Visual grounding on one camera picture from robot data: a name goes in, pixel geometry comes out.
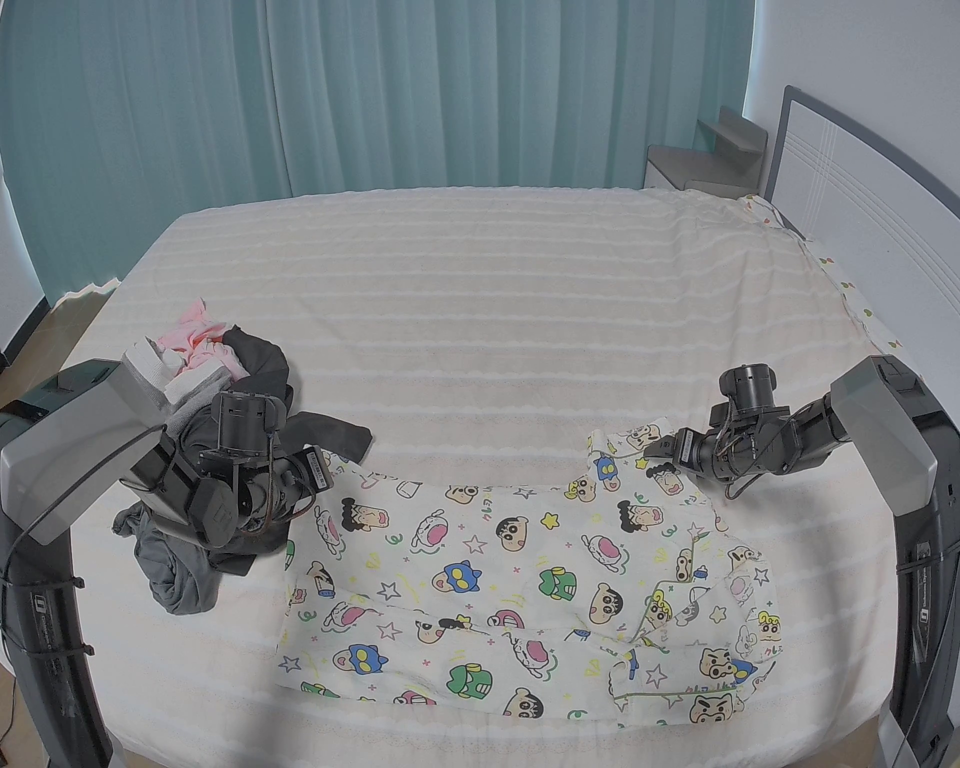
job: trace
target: curtain fold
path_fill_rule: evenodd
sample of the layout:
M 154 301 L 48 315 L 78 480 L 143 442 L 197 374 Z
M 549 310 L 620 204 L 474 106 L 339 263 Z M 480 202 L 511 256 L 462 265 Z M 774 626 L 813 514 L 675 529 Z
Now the curtain fold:
M 741 109 L 754 0 L 7 0 L 0 156 L 55 300 L 183 213 L 441 185 L 640 187 Z

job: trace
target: black baseboard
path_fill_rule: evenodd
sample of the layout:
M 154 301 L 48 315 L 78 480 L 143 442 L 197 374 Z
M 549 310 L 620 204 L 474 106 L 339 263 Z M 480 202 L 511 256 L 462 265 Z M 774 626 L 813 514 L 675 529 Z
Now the black baseboard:
M 20 350 L 24 348 L 24 345 L 27 343 L 37 326 L 40 325 L 40 322 L 47 316 L 47 313 L 50 312 L 50 304 L 47 301 L 46 297 L 40 300 L 40 303 L 34 307 L 34 311 L 30 313 L 23 325 L 20 326 L 19 330 L 13 334 L 13 338 L 10 343 L 7 345 L 6 349 L 0 350 L 0 371 L 5 368 L 9 368 L 13 364 L 13 360 L 16 359 L 16 356 L 20 353 Z

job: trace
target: star print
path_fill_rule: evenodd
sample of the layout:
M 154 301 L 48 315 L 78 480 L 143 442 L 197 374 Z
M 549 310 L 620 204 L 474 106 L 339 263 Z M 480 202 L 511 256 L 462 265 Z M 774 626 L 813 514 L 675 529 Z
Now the star print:
M 380 582 L 380 586 L 382 588 L 377 591 L 377 594 L 383 597 L 384 600 L 389 602 L 392 597 L 400 596 L 400 593 L 396 591 L 396 582 L 391 582 L 390 584 Z
M 379 624 L 377 624 L 376 628 L 377 628 L 378 630 L 380 630 L 380 639 L 381 639 L 381 640 L 382 640 L 382 639 L 396 640 L 396 636 L 397 636 L 397 635 L 402 635 L 402 634 L 403 634 L 403 632 L 402 632 L 401 630 L 397 629 L 397 628 L 394 626 L 394 622 L 393 622 L 393 621 L 391 621 L 389 624 L 385 624 L 385 625 L 382 626 L 382 627 L 381 627 Z
M 283 657 L 283 661 L 277 666 L 282 667 L 289 675 L 295 669 L 300 669 L 300 657 L 297 656 L 295 659 L 291 659 L 289 656 L 285 656 Z
M 476 534 L 473 534 L 472 539 L 468 541 L 464 541 L 464 544 L 467 546 L 467 549 L 469 550 L 471 555 L 476 555 L 476 554 L 482 555 L 483 548 L 487 546 L 487 543 L 485 541 L 480 541 L 480 539 L 477 538 Z
M 663 674 L 663 670 L 660 669 L 659 664 L 653 669 L 644 669 L 643 671 L 647 673 L 647 683 L 653 683 L 654 688 L 657 690 L 660 689 L 660 683 L 667 679 L 667 676 Z

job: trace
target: cartoon print shirt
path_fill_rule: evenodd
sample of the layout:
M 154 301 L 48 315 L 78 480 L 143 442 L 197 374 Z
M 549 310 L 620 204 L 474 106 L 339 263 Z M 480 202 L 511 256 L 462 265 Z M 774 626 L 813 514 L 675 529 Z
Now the cartoon print shirt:
M 428 486 L 336 455 L 290 527 L 276 681 L 514 717 L 719 722 L 781 651 L 773 569 L 671 464 L 594 431 L 561 488 Z

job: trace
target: bed sheet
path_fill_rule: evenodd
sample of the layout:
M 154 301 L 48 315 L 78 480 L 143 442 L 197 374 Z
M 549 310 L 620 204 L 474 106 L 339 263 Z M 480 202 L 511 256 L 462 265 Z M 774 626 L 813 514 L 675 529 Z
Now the bed sheet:
M 197 296 L 285 350 L 295 409 L 367 425 L 366 468 L 447 484 L 558 484 L 594 428 L 706 426 L 724 369 L 764 361 L 778 402 L 821 395 L 876 350 L 796 240 L 744 202 L 659 190 L 374 191 L 183 216 L 70 358 L 117 358 Z M 108 726 L 188 766 L 779 766 L 870 717 L 895 646 L 893 526 L 855 451 L 735 504 L 775 564 L 786 647 L 730 723 L 618 728 L 348 703 L 270 682 L 283 557 L 167 615 L 114 514 L 74 526 L 84 638 Z

